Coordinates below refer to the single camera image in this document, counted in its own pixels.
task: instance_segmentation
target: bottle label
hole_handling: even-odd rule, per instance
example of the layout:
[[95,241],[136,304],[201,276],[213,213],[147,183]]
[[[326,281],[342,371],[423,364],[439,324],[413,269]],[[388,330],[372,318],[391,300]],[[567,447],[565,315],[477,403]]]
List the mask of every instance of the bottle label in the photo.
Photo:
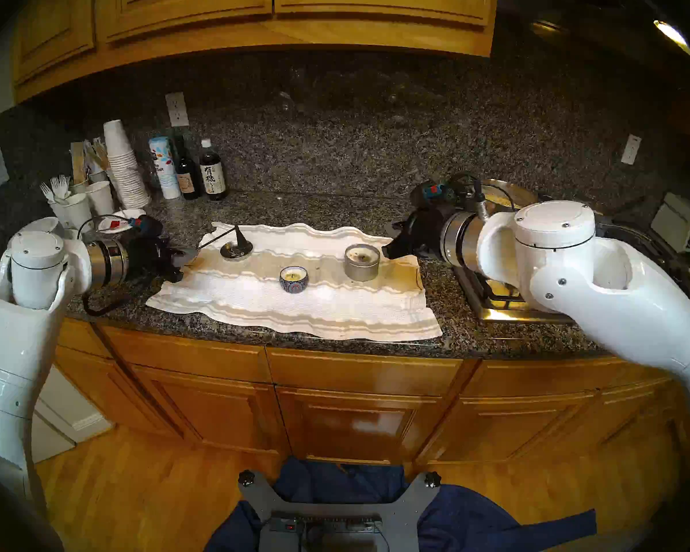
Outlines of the bottle label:
[[222,164],[202,166],[202,179],[207,193],[222,193],[225,191],[225,177],[222,175]]
[[192,183],[192,176],[189,174],[177,174],[179,181],[179,189],[184,193],[194,193],[194,184]]

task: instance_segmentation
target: stove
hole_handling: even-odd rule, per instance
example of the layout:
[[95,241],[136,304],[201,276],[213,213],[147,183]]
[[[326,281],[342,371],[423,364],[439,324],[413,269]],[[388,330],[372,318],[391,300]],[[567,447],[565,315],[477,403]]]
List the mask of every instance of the stove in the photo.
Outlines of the stove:
[[454,267],[460,286],[468,299],[470,308],[481,320],[490,322],[546,322],[571,324],[573,320],[565,315],[536,310],[522,298],[519,290],[506,283],[487,279],[480,273]]

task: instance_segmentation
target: blue cloth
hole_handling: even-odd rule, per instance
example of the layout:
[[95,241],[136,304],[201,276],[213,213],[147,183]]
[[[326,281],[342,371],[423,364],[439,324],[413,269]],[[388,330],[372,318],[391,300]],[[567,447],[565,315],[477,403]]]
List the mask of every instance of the blue cloth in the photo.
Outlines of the blue cloth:
[[[290,457],[274,490],[293,503],[392,503],[407,489],[403,467],[335,465]],[[204,552],[256,552],[261,521],[240,501]],[[493,501],[463,486],[442,485],[422,513],[421,552],[540,552],[596,533],[595,510],[522,526]]]

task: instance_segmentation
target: dark glass bottle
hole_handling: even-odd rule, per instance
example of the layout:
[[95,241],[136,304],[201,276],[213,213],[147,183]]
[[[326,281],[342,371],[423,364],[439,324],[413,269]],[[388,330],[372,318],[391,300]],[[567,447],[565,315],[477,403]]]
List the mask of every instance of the dark glass bottle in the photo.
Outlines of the dark glass bottle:
[[204,193],[202,176],[194,160],[187,156],[184,138],[177,136],[174,143],[177,145],[177,180],[179,181],[179,189],[182,191],[182,196],[184,196],[185,200],[196,200]]
[[212,142],[210,142],[209,138],[203,139],[202,148],[204,150],[202,150],[202,154],[199,156],[199,168],[202,170],[204,190],[212,201],[217,202],[227,195],[225,171],[220,157],[212,149]]

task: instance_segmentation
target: white plastic fork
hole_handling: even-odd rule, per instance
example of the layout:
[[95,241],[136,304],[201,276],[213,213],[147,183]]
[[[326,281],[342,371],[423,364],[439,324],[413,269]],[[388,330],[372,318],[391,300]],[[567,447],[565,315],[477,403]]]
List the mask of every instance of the white plastic fork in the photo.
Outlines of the white plastic fork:
[[41,182],[39,187],[41,188],[43,195],[46,197],[46,201],[49,203],[56,203],[56,200],[53,198],[53,192],[51,191],[51,188],[46,185],[46,182]]
[[51,179],[51,189],[53,191],[53,196],[57,200],[66,200],[69,195],[69,185],[64,176],[52,177]]

